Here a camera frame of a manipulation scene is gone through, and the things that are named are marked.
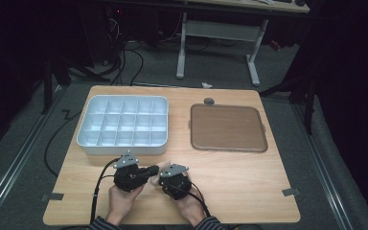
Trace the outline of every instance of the striped sleeve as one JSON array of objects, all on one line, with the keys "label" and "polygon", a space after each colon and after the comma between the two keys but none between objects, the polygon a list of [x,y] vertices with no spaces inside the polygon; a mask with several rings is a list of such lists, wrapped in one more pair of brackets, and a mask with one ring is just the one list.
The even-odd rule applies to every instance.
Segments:
[{"label": "striped sleeve", "polygon": [[122,230],[122,229],[113,225],[112,223],[106,222],[104,218],[97,217],[91,223],[88,230]]},{"label": "striped sleeve", "polygon": [[199,223],[195,230],[225,230],[216,217],[208,217]]}]

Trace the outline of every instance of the white plastic box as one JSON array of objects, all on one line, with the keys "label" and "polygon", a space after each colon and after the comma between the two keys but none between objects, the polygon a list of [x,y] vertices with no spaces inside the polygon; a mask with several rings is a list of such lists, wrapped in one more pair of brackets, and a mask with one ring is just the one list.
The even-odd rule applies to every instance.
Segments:
[{"label": "white plastic box", "polygon": [[162,154],[169,103],[161,96],[98,95],[82,119],[77,143],[92,155]]}]

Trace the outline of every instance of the light wood surface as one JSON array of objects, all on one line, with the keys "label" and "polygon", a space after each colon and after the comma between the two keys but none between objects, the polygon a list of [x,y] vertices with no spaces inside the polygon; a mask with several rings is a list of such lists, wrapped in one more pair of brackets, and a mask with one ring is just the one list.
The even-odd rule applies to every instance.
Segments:
[{"label": "light wood surface", "polygon": [[292,1],[292,3],[274,1],[273,5],[268,5],[267,3],[259,2],[257,0],[187,0],[187,2],[225,5],[231,7],[253,8],[278,12],[307,13],[310,11],[310,8],[307,6],[307,4],[304,5],[303,7],[299,7],[295,4],[294,1]]},{"label": "light wood surface", "polygon": [[[224,223],[296,222],[300,213],[265,115],[259,94],[252,90],[92,87],[87,101],[94,95],[158,95],[169,101],[169,137],[161,155],[137,156],[140,167],[162,161],[188,166],[192,181],[204,194],[213,216]],[[245,105],[257,108],[265,127],[268,150],[263,153],[196,150],[190,143],[190,108],[213,98],[216,104]],[[53,193],[64,194],[62,200],[50,200],[44,214],[49,225],[88,224],[91,202],[98,177],[110,160],[117,156],[92,156],[77,144],[82,116],[71,140]],[[114,174],[110,167],[106,174]],[[112,177],[101,184],[97,215],[106,216],[108,188]],[[125,224],[187,223],[171,199],[149,182],[138,196]]]}]

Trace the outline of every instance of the person's left hand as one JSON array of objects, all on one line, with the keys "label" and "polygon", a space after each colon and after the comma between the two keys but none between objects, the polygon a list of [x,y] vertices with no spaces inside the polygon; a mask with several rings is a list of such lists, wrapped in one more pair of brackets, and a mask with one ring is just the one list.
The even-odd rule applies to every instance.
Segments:
[{"label": "person's left hand", "polygon": [[109,189],[109,212],[106,221],[119,226],[122,219],[130,212],[136,197],[143,191],[145,185],[125,192],[118,189],[115,185]]}]

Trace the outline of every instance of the tape piece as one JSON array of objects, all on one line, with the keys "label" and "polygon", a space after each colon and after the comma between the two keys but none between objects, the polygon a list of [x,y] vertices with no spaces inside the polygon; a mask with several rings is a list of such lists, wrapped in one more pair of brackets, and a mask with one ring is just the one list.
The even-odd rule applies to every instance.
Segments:
[{"label": "tape piece", "polygon": [[43,202],[47,202],[49,200],[62,200],[62,198],[64,197],[64,194],[44,194],[42,197],[41,197],[41,201]]},{"label": "tape piece", "polygon": [[299,196],[301,194],[299,189],[293,189],[293,188],[283,190],[282,192],[284,196],[291,196],[291,195]]}]

